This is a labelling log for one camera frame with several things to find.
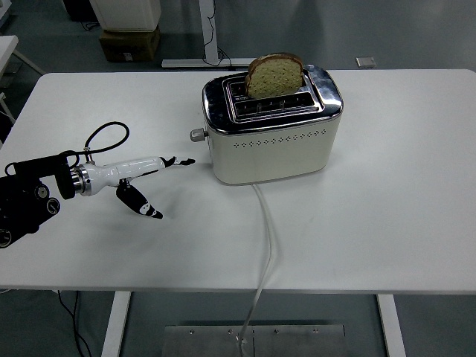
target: black cable cord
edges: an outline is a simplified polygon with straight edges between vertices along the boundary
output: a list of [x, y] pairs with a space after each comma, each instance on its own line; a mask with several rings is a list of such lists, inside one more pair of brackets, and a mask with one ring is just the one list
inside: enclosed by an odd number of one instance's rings
[[79, 338], [85, 344], [86, 349], [88, 350], [89, 357], [92, 357], [91, 350], [89, 349], [88, 343], [81, 336], [81, 334], [78, 332], [77, 326], [76, 326], [76, 311], [77, 311], [77, 302], [79, 300], [79, 296], [80, 296], [80, 292], [76, 291], [76, 298], [74, 300], [74, 308], [73, 308], [73, 312], [71, 312], [71, 310], [62, 302], [61, 291], [58, 290], [59, 302], [61, 303], [62, 307], [64, 307], [66, 309], [66, 311], [68, 312], [68, 314], [71, 316], [71, 318], [73, 320], [74, 341], [76, 342], [77, 351], [80, 353], [81, 357], [85, 357], [84, 354], [83, 354], [83, 351], [81, 350], [80, 342], [78, 340], [78, 338]]
[[205, 60], [205, 58], [206, 58], [205, 48], [210, 43], [212, 43], [213, 35], [215, 34], [215, 27], [213, 26], [213, 24], [211, 22], [211, 20], [215, 17], [215, 13], [216, 13], [216, 5], [215, 5], [215, 0], [213, 0], [213, 15], [212, 16], [207, 16], [208, 22], [210, 22], [210, 27], [211, 27], [211, 38], [210, 38], [210, 41], [208, 41], [207, 43], [205, 43], [203, 45], [202, 61], [204, 63], [208, 64], [208, 65], [212, 65], [213, 67], [218, 67], [225, 58], [228, 58], [228, 60], [230, 61], [230, 68], [231, 68], [232, 67], [231, 58], [220, 47], [217, 47], [218, 48], [218, 58], [219, 58], [219, 62], [217, 64], [209, 63]]
[[86, 140], [86, 143], [84, 144], [84, 147], [89, 147], [89, 144], [91, 143], [92, 139], [101, 131], [103, 130], [104, 128], [108, 127], [108, 126], [113, 126], [113, 125], [118, 125], [118, 126], [122, 126], [125, 130], [126, 130], [126, 134], [124, 135], [124, 137], [118, 141], [116, 144], [113, 144], [111, 146], [108, 146], [108, 147], [103, 147], [102, 149], [96, 149], [96, 150], [89, 150], [89, 151], [73, 151], [73, 150], [69, 150], [69, 151], [65, 151], [63, 152], [63, 154], [65, 154], [66, 156], [76, 156], [76, 161], [73, 165], [70, 166], [70, 168], [72, 167], [75, 167], [79, 162], [80, 162], [80, 155], [84, 155], [87, 157], [87, 155], [92, 155], [92, 154], [98, 154], [99, 152], [105, 152], [105, 151], [109, 151], [109, 150], [112, 150], [112, 149], [115, 149], [116, 147], [119, 147], [120, 145], [122, 145], [129, 137], [129, 134], [130, 134], [130, 130], [129, 130], [129, 127], [124, 124], [124, 123], [121, 123], [120, 121], [109, 121], [108, 123], [105, 123], [103, 125], [101, 125], [99, 128], [97, 128], [88, 138], [88, 140]]

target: bread slice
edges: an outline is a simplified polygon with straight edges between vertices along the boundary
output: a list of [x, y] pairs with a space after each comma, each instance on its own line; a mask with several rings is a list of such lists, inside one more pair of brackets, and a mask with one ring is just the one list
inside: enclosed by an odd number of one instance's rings
[[248, 67], [246, 94], [252, 98], [276, 97], [296, 92], [303, 84], [303, 61], [294, 54], [269, 54]]

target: toaster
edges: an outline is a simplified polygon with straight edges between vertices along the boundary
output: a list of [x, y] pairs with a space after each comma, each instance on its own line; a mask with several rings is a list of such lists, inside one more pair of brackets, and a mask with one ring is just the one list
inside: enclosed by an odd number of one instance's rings
[[226, 184], [250, 184], [318, 171], [326, 166], [344, 103], [331, 76], [303, 67], [295, 93], [253, 99], [247, 73], [208, 82], [202, 91], [205, 128], [215, 176]]

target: gray floor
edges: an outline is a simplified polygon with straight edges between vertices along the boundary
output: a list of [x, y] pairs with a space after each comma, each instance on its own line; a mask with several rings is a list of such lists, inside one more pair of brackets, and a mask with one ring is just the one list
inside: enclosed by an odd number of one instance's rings
[[[162, 59], [200, 58], [197, 1], [161, 0], [161, 43], [151, 62], [110, 63], [98, 37], [69, 19], [60, 0], [15, 0], [0, 29], [47, 72], [163, 71]], [[476, 71], [476, 2], [230, 1], [216, 4], [219, 46], [230, 57], [288, 51], [326, 69], [356, 69], [355, 57], [374, 56], [378, 68], [468, 68]], [[23, 65], [4, 92], [18, 117], [39, 75]], [[73, 293], [65, 300], [73, 303]], [[81, 292], [79, 330], [99, 356], [112, 292]], [[122, 356], [159, 356], [165, 324], [240, 321], [249, 295], [132, 296]], [[0, 295], [1, 356], [78, 356], [71, 319], [54, 292]], [[397, 296], [407, 356], [476, 356], [476, 297]], [[344, 324], [350, 356], [385, 356], [371, 296], [264, 294], [257, 321]]]

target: toaster knob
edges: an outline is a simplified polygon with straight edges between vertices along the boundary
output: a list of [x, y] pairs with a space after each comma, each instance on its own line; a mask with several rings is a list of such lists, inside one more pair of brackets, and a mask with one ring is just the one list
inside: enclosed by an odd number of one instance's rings
[[208, 136], [208, 132], [204, 130], [203, 128], [194, 129], [190, 132], [190, 139], [191, 141], [194, 141], [194, 142], [203, 141], [205, 140], [206, 136]]

